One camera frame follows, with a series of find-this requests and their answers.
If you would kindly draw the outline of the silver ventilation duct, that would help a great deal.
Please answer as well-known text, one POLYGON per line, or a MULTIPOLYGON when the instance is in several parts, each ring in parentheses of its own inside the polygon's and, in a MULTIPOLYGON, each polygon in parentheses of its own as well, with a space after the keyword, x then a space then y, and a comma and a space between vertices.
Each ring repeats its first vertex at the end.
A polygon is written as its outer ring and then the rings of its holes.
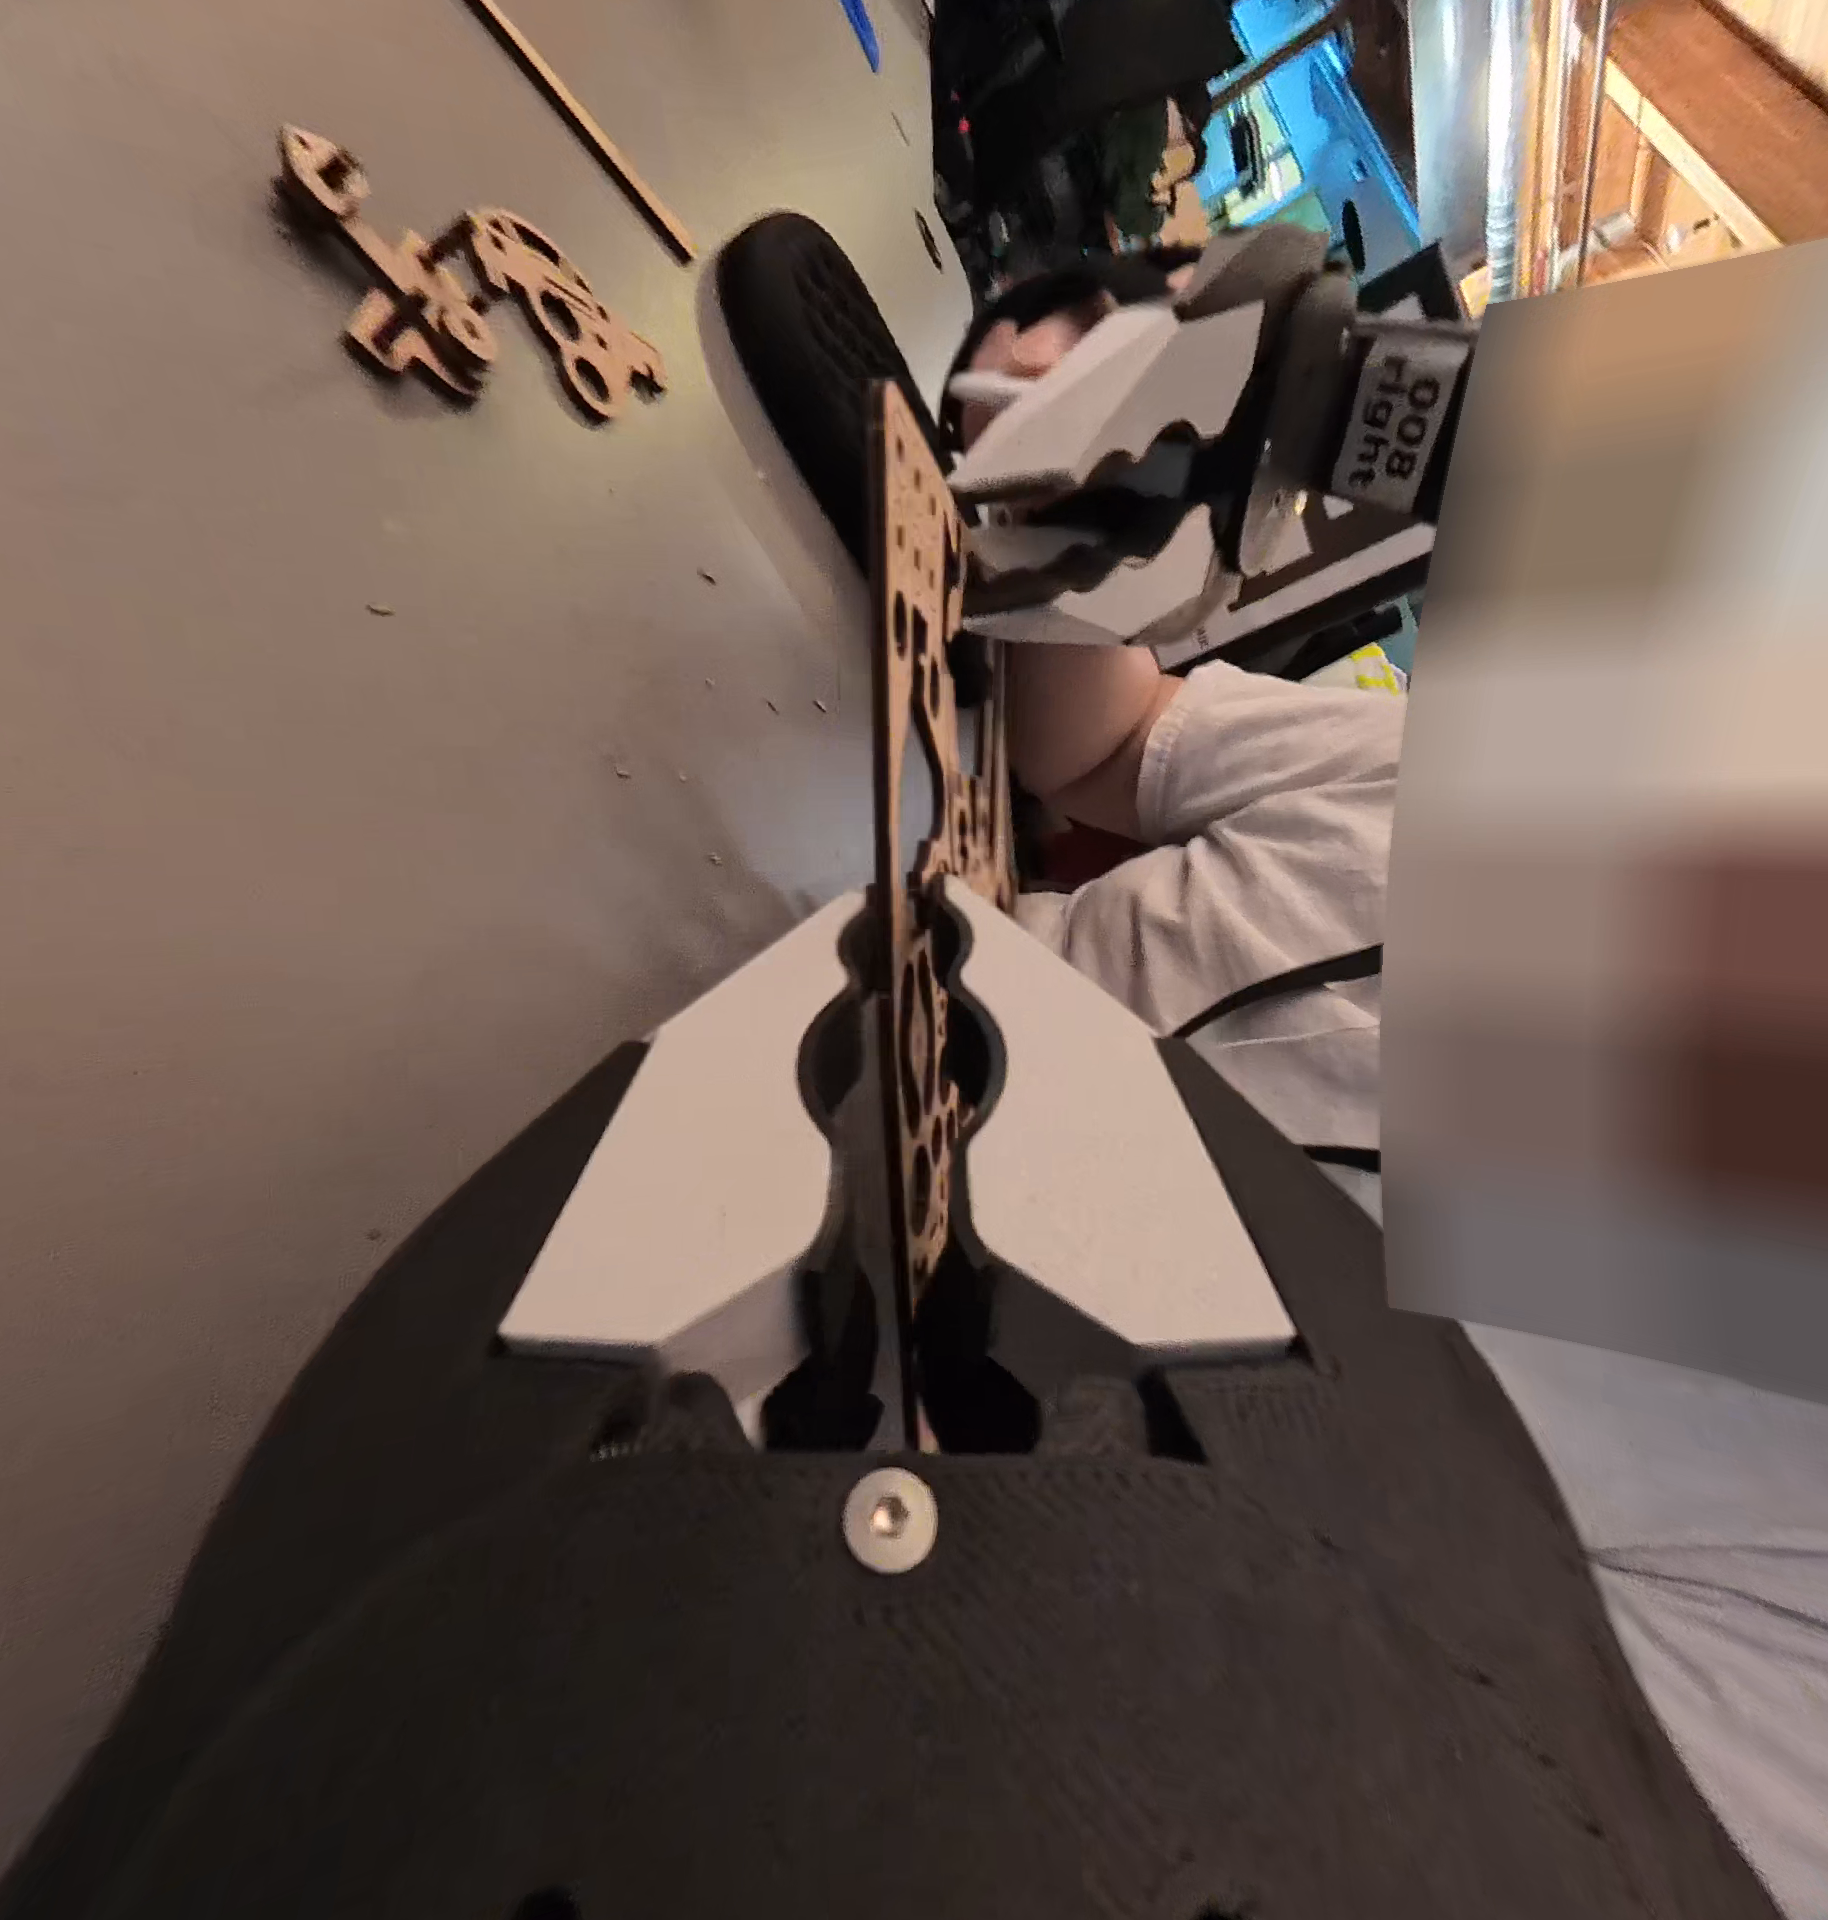
POLYGON ((1551 27, 1546 1, 1407 1, 1416 226, 1449 273, 1486 273, 1489 303, 1545 277, 1539 187, 1551 27))

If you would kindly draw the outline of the person in white shirt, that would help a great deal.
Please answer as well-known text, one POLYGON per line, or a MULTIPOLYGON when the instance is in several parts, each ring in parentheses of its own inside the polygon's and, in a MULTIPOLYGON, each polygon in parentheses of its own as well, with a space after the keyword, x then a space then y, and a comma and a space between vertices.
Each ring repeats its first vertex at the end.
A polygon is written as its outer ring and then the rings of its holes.
MULTIPOLYGON (((1286 989, 1383 936, 1404 695, 1181 676, 1144 843, 1018 921, 1194 1045, 1371 1218, 1377 981, 1286 989)), ((1472 1344, 1525 1418, 1660 1727, 1784 1916, 1828 1916, 1828 1406, 1521 1332, 1472 1344)))

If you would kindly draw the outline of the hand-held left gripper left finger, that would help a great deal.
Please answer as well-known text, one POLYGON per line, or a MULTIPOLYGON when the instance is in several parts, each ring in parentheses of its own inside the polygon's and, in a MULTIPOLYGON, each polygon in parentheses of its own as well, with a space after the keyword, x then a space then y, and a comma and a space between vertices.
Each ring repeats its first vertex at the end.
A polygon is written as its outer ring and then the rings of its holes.
POLYGON ((514 1357, 707 1375, 759 1426, 847 1222, 867 900, 833 896, 650 1034, 498 1322, 514 1357))

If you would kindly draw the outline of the large wooden parts sheet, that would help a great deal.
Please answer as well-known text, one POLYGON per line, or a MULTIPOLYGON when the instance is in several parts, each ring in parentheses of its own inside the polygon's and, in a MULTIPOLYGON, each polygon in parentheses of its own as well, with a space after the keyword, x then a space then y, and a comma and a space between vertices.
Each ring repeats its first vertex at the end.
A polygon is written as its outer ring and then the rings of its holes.
POLYGON ((1025 1427, 994 1382, 991 1277, 968 1248, 966 1146, 998 1081, 991 1022, 959 983, 957 891, 1015 896, 1004 667, 963 631, 968 532, 898 380, 868 397, 874 674, 873 983, 900 1408, 926 1449, 1025 1427))

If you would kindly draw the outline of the wooden car-shaped piece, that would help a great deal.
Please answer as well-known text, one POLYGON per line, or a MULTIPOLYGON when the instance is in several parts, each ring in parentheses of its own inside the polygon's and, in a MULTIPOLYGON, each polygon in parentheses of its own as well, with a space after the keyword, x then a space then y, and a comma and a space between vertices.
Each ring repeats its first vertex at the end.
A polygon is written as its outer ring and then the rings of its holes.
POLYGON ((593 293, 545 232, 506 207, 476 207, 465 216, 465 241, 482 295, 518 301, 582 418, 608 423, 634 397, 667 389, 658 348, 593 293))

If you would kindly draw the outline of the thin wooden stick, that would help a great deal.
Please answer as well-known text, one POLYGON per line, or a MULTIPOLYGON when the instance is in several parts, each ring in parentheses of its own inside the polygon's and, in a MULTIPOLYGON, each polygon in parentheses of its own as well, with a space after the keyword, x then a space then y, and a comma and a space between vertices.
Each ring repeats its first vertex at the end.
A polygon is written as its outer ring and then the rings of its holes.
POLYGON ((564 85, 514 15, 498 1, 465 1, 463 5, 493 37, 522 77, 651 226, 661 247, 687 265, 698 264, 702 250, 683 219, 639 173, 633 157, 611 138, 577 93, 564 85))

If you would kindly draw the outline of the person's right forearm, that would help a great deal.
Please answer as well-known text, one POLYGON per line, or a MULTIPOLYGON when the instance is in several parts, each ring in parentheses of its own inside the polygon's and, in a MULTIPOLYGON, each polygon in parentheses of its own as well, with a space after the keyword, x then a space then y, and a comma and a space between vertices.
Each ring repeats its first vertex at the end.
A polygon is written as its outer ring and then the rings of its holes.
POLYGON ((1142 844, 1142 760, 1181 684, 1137 645, 1012 645, 1004 651, 1012 773, 1054 815, 1142 844))

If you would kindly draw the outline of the small wooden pegged assembly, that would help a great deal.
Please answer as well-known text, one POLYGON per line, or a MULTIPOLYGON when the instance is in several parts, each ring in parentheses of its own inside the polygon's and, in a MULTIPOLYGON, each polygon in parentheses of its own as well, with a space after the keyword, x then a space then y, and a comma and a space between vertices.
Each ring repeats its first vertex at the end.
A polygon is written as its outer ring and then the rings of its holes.
POLYGON ((275 194, 298 233, 340 247, 365 275, 344 324, 351 352, 376 374, 417 376, 471 402, 493 371, 496 337, 449 265, 468 247, 470 221, 436 238, 414 230, 387 238, 365 221, 363 164, 342 142, 292 124, 278 130, 275 194))

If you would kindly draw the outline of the person's right hand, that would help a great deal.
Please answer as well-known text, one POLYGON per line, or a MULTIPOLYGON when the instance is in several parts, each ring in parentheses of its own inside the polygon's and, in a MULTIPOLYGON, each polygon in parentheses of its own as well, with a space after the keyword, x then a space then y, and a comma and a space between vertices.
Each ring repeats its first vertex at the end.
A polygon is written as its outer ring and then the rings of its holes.
POLYGON ((1088 301, 1027 324, 1013 319, 994 322, 950 373, 948 397, 961 405, 990 405, 987 393, 1046 376, 1109 311, 1106 301, 1088 301))

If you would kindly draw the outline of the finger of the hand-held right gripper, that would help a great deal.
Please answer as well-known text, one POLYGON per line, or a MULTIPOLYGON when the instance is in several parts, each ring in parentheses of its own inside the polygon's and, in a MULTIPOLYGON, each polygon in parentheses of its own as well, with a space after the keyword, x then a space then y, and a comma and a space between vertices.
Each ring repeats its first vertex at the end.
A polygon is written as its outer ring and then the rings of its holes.
POLYGON ((966 526, 961 623, 1012 645, 1155 645, 1213 606, 1241 535, 1229 492, 1079 488, 966 526))
POLYGON ((1195 454, 1226 429, 1256 367, 1262 324, 1262 301, 1217 311, 1140 303, 1106 313, 1042 373, 952 374, 947 397, 990 416, 952 459, 952 502, 1043 509, 1111 490, 1183 501, 1195 454))

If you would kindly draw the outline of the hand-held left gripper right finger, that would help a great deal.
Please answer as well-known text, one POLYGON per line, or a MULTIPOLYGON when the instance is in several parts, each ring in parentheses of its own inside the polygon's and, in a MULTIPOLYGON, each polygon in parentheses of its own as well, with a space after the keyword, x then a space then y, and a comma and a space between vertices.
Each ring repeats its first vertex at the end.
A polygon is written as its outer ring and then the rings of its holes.
POLYGON ((929 889, 929 1422, 1274 1363, 1295 1325, 1153 1028, 963 879, 929 889))

